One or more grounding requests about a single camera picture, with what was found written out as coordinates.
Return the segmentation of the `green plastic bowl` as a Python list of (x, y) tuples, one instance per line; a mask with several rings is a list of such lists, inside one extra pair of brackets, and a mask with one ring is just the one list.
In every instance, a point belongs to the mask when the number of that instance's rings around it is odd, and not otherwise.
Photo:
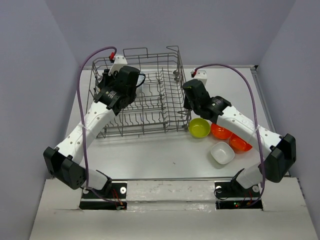
[(194, 118), (189, 122), (188, 131), (194, 138), (205, 138), (211, 131), (210, 124), (203, 118)]

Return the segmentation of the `white round bowl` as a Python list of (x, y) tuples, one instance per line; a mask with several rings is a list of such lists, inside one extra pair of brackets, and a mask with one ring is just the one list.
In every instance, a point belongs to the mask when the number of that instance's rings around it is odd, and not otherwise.
[(136, 92), (137, 93), (142, 92), (145, 79), (146, 79), (146, 75), (143, 72), (141, 72), (138, 76), (137, 84), (136, 84)]

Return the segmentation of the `white square bowl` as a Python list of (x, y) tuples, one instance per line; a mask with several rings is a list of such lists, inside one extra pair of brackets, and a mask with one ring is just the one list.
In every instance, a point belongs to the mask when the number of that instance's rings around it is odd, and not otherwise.
[(234, 150), (226, 142), (223, 141), (216, 143), (210, 149), (210, 154), (215, 159), (215, 161), (221, 165), (230, 163), (235, 157)]

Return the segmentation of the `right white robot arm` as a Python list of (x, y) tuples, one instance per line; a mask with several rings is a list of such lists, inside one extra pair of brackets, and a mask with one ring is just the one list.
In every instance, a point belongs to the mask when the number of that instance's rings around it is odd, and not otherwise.
[(263, 163), (241, 169), (231, 180), (230, 190), (235, 196), (242, 196), (264, 180), (279, 183), (283, 179), (297, 159), (296, 139), (291, 134), (281, 136), (260, 125), (255, 126), (251, 119), (223, 97), (211, 97), (198, 79), (187, 81), (182, 89), (186, 109), (231, 131), (262, 152)]

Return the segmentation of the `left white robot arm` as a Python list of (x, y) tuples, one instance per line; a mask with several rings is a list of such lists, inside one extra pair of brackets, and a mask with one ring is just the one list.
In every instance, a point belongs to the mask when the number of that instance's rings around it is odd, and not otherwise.
[(87, 149), (103, 128), (128, 105), (134, 102), (139, 69), (125, 65), (110, 75), (105, 70), (100, 88), (79, 124), (56, 147), (47, 147), (43, 157), (48, 172), (73, 190), (86, 188), (104, 198), (110, 194), (112, 179), (89, 168)]

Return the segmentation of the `orange round plastic bowl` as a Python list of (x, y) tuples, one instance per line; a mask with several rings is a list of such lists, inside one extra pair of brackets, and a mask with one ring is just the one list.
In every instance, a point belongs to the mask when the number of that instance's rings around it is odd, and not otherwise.
[(221, 127), (215, 123), (212, 123), (210, 126), (211, 133), (213, 136), (220, 140), (227, 140), (233, 134), (231, 131), (227, 130), (224, 127)]

